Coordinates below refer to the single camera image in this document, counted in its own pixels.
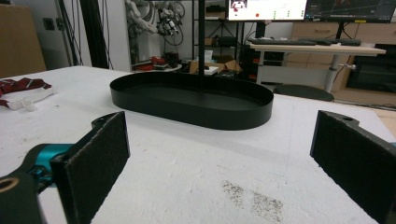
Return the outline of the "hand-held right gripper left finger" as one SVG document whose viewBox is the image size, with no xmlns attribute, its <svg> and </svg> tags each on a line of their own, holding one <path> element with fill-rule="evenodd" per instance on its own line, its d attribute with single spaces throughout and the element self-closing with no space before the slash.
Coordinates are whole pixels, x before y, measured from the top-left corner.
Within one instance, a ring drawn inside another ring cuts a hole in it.
<svg viewBox="0 0 396 224">
<path fill-rule="evenodd" d="M 49 164 L 68 224 L 90 224 L 130 157 L 126 118 L 116 112 Z"/>
</svg>

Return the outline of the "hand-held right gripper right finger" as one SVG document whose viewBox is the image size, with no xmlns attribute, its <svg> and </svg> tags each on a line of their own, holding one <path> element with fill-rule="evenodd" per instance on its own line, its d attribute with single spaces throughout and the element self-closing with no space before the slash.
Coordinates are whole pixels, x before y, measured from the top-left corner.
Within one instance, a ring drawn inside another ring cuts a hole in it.
<svg viewBox="0 0 396 224">
<path fill-rule="evenodd" d="M 396 224 L 396 146 L 356 119 L 320 110 L 310 156 L 372 219 Z"/>
</svg>

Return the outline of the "black round stool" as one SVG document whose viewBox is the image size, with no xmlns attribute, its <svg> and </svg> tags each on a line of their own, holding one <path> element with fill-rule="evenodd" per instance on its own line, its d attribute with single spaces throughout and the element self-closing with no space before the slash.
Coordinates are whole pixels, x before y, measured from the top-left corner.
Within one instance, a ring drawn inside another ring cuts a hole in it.
<svg viewBox="0 0 396 224">
<path fill-rule="evenodd" d="M 325 90 L 305 85 L 280 85 L 273 89 L 273 93 L 288 95 L 293 97 L 301 97 L 306 99 L 320 100 L 325 102 L 333 102 L 334 97 Z"/>
</svg>

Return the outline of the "white plastic piece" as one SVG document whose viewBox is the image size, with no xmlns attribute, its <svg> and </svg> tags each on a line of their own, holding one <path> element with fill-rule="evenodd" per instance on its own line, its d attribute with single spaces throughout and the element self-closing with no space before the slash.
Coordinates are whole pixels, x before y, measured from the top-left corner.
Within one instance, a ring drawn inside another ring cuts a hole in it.
<svg viewBox="0 0 396 224">
<path fill-rule="evenodd" d="M 40 88 L 37 92 L 32 93 L 20 100 L 11 101 L 7 103 L 7 106 L 11 110 L 26 109 L 29 112 L 37 110 L 35 103 L 48 98 L 55 93 L 55 88 L 51 87 L 48 89 Z"/>
</svg>

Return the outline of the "black cabinet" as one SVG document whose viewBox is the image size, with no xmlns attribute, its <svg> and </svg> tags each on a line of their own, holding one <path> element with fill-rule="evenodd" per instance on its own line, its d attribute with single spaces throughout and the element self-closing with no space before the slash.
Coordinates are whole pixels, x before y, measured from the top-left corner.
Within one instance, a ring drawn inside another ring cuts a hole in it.
<svg viewBox="0 0 396 224">
<path fill-rule="evenodd" d="M 396 45 L 376 44 L 385 54 L 356 56 L 346 86 L 352 89 L 396 93 Z"/>
</svg>

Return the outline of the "black oval tray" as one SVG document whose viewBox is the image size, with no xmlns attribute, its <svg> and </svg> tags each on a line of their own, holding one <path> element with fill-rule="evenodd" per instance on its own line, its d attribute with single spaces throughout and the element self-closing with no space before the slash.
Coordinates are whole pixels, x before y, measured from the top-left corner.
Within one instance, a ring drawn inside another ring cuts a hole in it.
<svg viewBox="0 0 396 224">
<path fill-rule="evenodd" d="M 120 108 L 225 131 L 263 125 L 274 101 L 262 85 L 183 73 L 135 73 L 114 79 L 109 87 Z"/>
</svg>

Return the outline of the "light wooden desk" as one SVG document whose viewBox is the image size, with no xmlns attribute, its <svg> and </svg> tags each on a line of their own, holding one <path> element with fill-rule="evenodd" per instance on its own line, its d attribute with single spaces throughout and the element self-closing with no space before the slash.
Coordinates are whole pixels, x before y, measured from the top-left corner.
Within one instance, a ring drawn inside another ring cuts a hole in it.
<svg viewBox="0 0 396 224">
<path fill-rule="evenodd" d="M 307 86 L 322 87 L 326 92 L 332 91 L 337 68 L 342 55 L 353 56 L 377 56 L 385 54 L 384 49 L 368 47 L 350 47 L 341 45 L 331 46 L 289 46 L 289 45 L 254 45 L 250 47 L 261 53 L 257 72 L 257 84 L 263 82 L 298 84 Z M 310 69 L 301 67 L 271 66 L 264 65 L 264 53 L 287 52 L 287 53 L 310 53 L 332 55 L 331 65 L 323 69 Z"/>
</svg>

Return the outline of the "black keyboard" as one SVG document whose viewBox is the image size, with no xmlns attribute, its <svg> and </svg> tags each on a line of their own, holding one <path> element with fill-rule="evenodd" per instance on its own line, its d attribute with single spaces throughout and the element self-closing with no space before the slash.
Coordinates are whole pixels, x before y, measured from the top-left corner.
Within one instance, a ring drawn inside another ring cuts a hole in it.
<svg viewBox="0 0 396 224">
<path fill-rule="evenodd" d="M 361 41 L 359 39 L 349 39 L 349 38 L 302 37 L 302 38 L 298 38 L 297 40 L 309 41 L 317 45 L 323 45 L 323 46 L 341 45 L 341 46 L 358 47 L 361 45 Z"/>
<path fill-rule="evenodd" d="M 263 38 L 250 38 L 248 40 L 254 45 L 281 45 L 281 46 L 315 46 L 315 42 L 300 41 L 300 40 L 280 40 L 280 39 L 263 39 Z"/>
</svg>

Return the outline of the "black metal stand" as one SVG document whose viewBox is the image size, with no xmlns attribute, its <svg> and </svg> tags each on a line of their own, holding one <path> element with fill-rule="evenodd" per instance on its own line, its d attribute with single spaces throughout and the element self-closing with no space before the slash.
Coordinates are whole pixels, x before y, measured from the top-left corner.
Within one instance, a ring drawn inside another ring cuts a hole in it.
<svg viewBox="0 0 396 224">
<path fill-rule="evenodd" d="M 98 0 L 80 0 L 89 52 L 93 67 L 109 68 L 106 42 L 100 20 Z"/>
</svg>

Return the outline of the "light wooden drawer cabinet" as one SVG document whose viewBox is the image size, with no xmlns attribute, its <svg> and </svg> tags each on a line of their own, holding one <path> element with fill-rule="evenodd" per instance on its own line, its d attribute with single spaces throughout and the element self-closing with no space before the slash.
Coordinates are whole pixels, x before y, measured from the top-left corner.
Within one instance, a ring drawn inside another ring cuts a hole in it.
<svg viewBox="0 0 396 224">
<path fill-rule="evenodd" d="M 291 38 L 327 37 L 335 38 L 337 22 L 295 22 Z M 396 22 L 394 23 L 345 23 L 342 38 L 355 38 L 363 43 L 396 45 Z"/>
</svg>

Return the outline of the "brown cardboard sheet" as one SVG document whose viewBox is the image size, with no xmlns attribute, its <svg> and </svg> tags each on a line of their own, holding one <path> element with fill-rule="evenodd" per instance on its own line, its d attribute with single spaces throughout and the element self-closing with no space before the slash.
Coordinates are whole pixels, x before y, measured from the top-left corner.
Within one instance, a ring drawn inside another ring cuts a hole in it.
<svg viewBox="0 0 396 224">
<path fill-rule="evenodd" d="M 46 70 L 30 8 L 0 4 L 0 78 Z"/>
</svg>

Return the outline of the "monitor with dark screen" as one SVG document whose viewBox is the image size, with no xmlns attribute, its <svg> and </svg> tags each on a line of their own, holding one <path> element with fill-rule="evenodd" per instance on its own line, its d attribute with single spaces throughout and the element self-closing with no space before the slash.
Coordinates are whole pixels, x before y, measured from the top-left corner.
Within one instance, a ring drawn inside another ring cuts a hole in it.
<svg viewBox="0 0 396 224">
<path fill-rule="evenodd" d="M 307 0 L 307 21 L 390 23 L 396 0 Z"/>
</svg>

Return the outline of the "open cardboard box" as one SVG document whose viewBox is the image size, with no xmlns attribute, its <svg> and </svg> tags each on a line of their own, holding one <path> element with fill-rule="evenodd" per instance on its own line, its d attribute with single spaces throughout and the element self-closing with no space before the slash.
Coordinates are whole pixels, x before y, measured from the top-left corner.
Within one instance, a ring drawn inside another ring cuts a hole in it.
<svg viewBox="0 0 396 224">
<path fill-rule="evenodd" d="M 230 60 L 226 63 L 205 63 L 204 66 L 204 74 L 206 76 L 211 76 L 220 72 L 236 72 L 239 73 L 241 71 L 241 67 L 236 60 Z M 190 73 L 196 74 L 199 72 L 199 62 L 191 61 L 190 63 Z"/>
</svg>

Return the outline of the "black vertical pole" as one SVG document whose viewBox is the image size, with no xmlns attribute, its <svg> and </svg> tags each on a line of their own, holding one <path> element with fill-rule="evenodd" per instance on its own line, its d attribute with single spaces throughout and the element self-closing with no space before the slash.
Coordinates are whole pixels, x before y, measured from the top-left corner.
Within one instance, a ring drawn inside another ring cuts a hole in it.
<svg viewBox="0 0 396 224">
<path fill-rule="evenodd" d="M 199 68 L 199 77 L 205 76 L 205 0 L 198 0 L 198 26 L 199 26 L 199 34 L 198 34 L 198 68 Z"/>
</svg>

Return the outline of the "black metal shelf rack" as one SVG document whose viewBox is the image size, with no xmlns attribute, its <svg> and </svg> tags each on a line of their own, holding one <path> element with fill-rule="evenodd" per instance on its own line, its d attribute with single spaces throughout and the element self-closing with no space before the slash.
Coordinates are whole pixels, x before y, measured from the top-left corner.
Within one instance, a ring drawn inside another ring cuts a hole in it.
<svg viewBox="0 0 396 224">
<path fill-rule="evenodd" d="M 228 0 L 205 0 L 205 50 L 231 53 L 236 59 L 243 44 L 244 23 L 227 19 Z M 192 57 L 198 58 L 198 0 L 191 3 Z"/>
</svg>

